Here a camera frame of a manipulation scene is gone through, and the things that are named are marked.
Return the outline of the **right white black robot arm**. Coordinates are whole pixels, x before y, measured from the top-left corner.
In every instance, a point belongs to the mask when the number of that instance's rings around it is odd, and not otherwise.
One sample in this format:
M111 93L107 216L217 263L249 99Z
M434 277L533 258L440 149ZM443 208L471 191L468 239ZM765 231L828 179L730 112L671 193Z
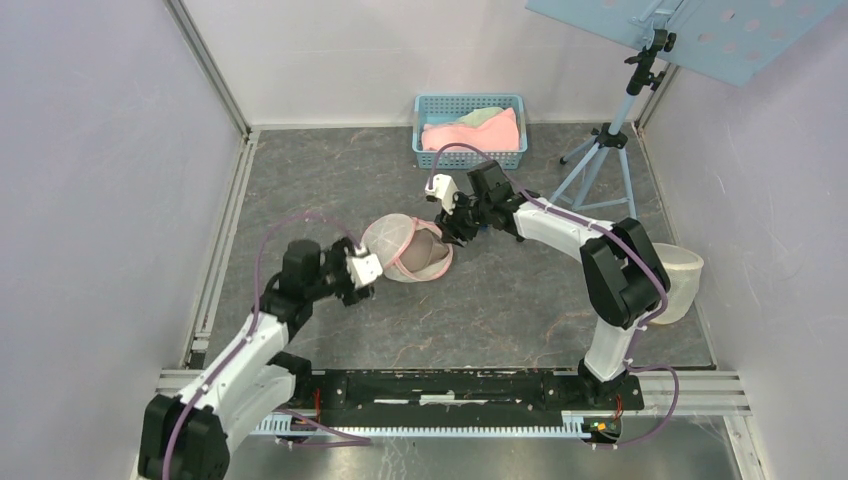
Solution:
M610 223L563 210L519 187L493 160L467 177L470 194L445 174L432 174L425 184L427 200L441 208L435 223L443 241L463 246L487 226L580 263L598 321L578 365L577 392L591 408L606 406L627 376L636 331L669 303L670 279L646 230L633 218Z

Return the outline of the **beige padded bra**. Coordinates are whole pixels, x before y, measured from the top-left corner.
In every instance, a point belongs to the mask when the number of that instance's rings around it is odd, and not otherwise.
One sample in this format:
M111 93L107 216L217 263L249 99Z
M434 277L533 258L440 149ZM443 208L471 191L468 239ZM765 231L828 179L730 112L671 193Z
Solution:
M399 264L418 278L435 278L449 265L452 250L431 230L416 231L399 256Z

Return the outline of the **white mesh laundry bag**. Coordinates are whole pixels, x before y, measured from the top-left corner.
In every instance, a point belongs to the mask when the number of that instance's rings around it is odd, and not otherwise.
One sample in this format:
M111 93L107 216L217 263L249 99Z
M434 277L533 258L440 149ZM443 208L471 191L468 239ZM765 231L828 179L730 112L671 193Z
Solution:
M384 215L372 222L364 231L362 243L371 253L378 256L384 276L392 281L401 283L419 283L434 281L442 277L453 263L453 246L446 244L452 250L449 265L435 278L418 278L410 274L399 264L399 256L408 246L413 234L422 229L431 230L440 237L440 230L433 222L401 213Z

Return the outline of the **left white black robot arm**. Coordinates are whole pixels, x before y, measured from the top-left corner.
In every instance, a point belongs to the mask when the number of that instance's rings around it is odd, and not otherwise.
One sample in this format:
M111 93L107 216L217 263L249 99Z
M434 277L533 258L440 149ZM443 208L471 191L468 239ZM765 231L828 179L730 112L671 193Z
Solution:
M260 285L239 333L177 394L147 404L137 473L145 479L222 479L232 454L277 407L306 405L314 394L310 361L285 348L315 303L346 306L371 297L383 274L378 256L343 237L328 248L289 243L281 269Z

